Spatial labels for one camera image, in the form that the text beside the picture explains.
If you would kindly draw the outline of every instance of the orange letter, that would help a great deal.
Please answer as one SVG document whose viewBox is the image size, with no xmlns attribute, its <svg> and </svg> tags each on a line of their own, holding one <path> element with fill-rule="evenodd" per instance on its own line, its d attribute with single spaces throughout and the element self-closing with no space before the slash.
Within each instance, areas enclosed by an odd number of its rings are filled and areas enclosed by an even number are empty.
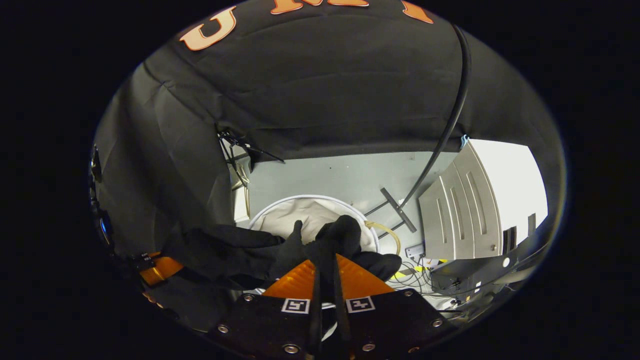
<svg viewBox="0 0 640 360">
<path fill-rule="evenodd" d="M 429 19 L 429 17 L 421 7 L 411 3 L 407 3 L 405 0 L 402 0 L 402 3 L 404 4 L 404 10 L 402 11 L 403 13 L 409 15 L 410 17 L 413 17 L 414 19 L 433 24 L 433 20 Z"/>
<path fill-rule="evenodd" d="M 184 41 L 187 47 L 190 50 L 194 51 L 206 49 L 216 42 L 219 42 L 225 36 L 227 36 L 236 26 L 236 18 L 232 13 L 233 9 L 235 8 L 235 6 L 231 6 L 230 8 L 223 10 L 222 12 L 209 19 L 209 21 L 213 21 L 214 19 L 216 19 L 220 24 L 220 30 L 218 30 L 217 33 L 209 37 L 205 37 L 201 30 L 204 24 L 200 24 L 188 33 L 184 34 L 184 36 L 180 38 L 180 41 Z"/>
<path fill-rule="evenodd" d="M 302 1 L 313 6 L 318 6 L 322 3 L 322 0 L 302 0 Z M 276 3 L 276 7 L 273 8 L 273 10 L 271 11 L 273 15 L 292 12 L 293 10 L 297 10 L 302 7 L 301 3 L 296 3 L 293 0 L 274 0 L 274 2 Z"/>
<path fill-rule="evenodd" d="M 339 6 L 368 6 L 369 3 L 364 0 L 329 0 L 327 3 Z"/>
</svg>

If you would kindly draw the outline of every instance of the cabinet door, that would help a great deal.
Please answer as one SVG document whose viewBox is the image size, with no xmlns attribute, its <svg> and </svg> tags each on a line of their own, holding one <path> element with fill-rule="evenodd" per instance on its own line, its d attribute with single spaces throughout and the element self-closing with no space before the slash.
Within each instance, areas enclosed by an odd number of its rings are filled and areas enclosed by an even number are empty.
<svg viewBox="0 0 640 360">
<path fill-rule="evenodd" d="M 464 146 L 453 163 L 465 189 L 471 212 L 474 257 L 485 258 L 502 254 L 502 231 L 493 191 L 472 147 Z"/>
<path fill-rule="evenodd" d="M 419 204 L 426 257 L 455 259 L 451 212 L 441 176 L 420 196 Z"/>
<path fill-rule="evenodd" d="M 473 259 L 474 227 L 471 221 L 471 210 L 456 165 L 451 163 L 441 176 L 451 210 L 456 259 Z"/>
</svg>

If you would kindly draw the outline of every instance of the black cloth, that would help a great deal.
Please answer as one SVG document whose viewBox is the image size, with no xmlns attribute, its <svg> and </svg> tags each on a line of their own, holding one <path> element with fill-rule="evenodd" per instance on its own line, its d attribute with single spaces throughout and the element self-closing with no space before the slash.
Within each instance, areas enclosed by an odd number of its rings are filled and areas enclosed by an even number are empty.
<svg viewBox="0 0 640 360">
<path fill-rule="evenodd" d="M 191 51 L 179 40 L 187 31 L 200 24 L 205 33 L 218 30 L 214 14 L 204 15 L 115 94 L 95 143 L 97 195 L 119 254 L 158 251 L 175 224 L 207 233 L 233 225 L 216 126 L 285 160 L 435 148 L 461 74 L 460 45 L 445 19 L 413 19 L 396 0 L 366 8 L 306 4 L 281 15 L 270 13 L 273 6 L 238 4 L 236 27 Z M 465 133 L 529 146 L 555 218 L 566 179 L 552 114 L 516 69 L 465 35 L 469 90 L 444 151 L 458 151 Z"/>
<path fill-rule="evenodd" d="M 208 331 L 231 310 L 242 291 L 222 288 L 210 281 L 194 280 L 195 277 L 198 276 L 183 268 L 157 286 L 145 286 L 145 291 L 165 309 L 175 311 L 180 323 Z"/>
<path fill-rule="evenodd" d="M 371 251 L 359 252 L 351 260 L 385 282 L 391 279 L 402 265 L 402 258 L 398 255 Z"/>
<path fill-rule="evenodd" d="M 361 252 L 360 225 L 357 220 L 348 215 L 342 215 L 335 222 L 325 224 L 316 235 L 316 240 L 306 244 L 303 250 L 316 266 L 317 271 L 320 271 L 323 302 L 335 302 L 333 290 L 335 254 L 353 260 L 383 281 L 387 281 L 391 275 L 395 274 L 402 263 L 402 259 L 395 254 L 382 256 L 374 252 Z"/>
<path fill-rule="evenodd" d="M 281 278 L 294 267 L 306 260 L 302 249 L 302 221 L 298 220 L 287 240 L 278 248 L 275 262 L 269 271 L 269 279 L 273 282 Z"/>
<path fill-rule="evenodd" d="M 270 278 L 269 269 L 284 242 L 264 231 L 218 225 L 212 234 L 193 229 L 170 238 L 162 255 L 219 286 L 250 290 Z"/>
</svg>

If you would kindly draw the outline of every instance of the dark background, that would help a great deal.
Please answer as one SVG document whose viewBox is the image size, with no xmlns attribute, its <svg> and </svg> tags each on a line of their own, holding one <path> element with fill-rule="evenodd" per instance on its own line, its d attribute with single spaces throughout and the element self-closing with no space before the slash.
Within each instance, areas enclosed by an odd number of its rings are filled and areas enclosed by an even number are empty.
<svg viewBox="0 0 640 360">
<path fill-rule="evenodd" d="M 2 4 L 3 57 L 15 62 L 5 75 L 19 75 L 5 90 L 24 126 L 8 133 L 24 150 L 6 152 L 24 194 L 12 211 L 17 235 L 8 240 L 26 269 L 15 291 L 19 358 L 219 356 L 109 267 L 91 223 L 86 164 L 93 129 L 125 77 L 172 35 L 230 3 Z M 541 270 L 488 319 L 427 355 L 630 356 L 638 297 L 635 239 L 626 234 L 633 218 L 624 212 L 633 207 L 617 174 L 632 159 L 618 151 L 634 141 L 635 117 L 622 110 L 634 85 L 624 55 L 637 43 L 634 9 L 595 1 L 415 3 L 520 69 L 555 114 L 571 165 L 570 207 Z"/>
</svg>

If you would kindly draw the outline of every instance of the white panel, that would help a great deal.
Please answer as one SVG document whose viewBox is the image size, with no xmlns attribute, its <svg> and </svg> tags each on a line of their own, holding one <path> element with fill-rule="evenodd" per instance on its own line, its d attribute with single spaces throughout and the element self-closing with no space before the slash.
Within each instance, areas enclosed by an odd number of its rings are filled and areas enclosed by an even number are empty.
<svg viewBox="0 0 640 360">
<path fill-rule="evenodd" d="M 449 201 L 438 179 L 420 196 L 425 255 L 431 259 L 455 259 Z"/>
<path fill-rule="evenodd" d="M 536 214 L 536 227 L 547 217 L 547 194 L 538 164 L 524 145 L 476 139 L 469 144 L 491 184 L 501 230 L 516 226 L 516 243 L 520 243 L 527 237 L 531 214 Z"/>
<path fill-rule="evenodd" d="M 465 189 L 462 186 L 456 165 L 451 163 L 447 170 L 442 172 L 441 177 L 451 211 L 455 258 L 473 259 L 474 228 L 471 222 L 471 210 L 469 210 Z"/>
<path fill-rule="evenodd" d="M 493 191 L 471 146 L 464 146 L 453 163 L 460 175 L 471 211 L 475 258 L 502 254 L 502 230 Z"/>
</svg>

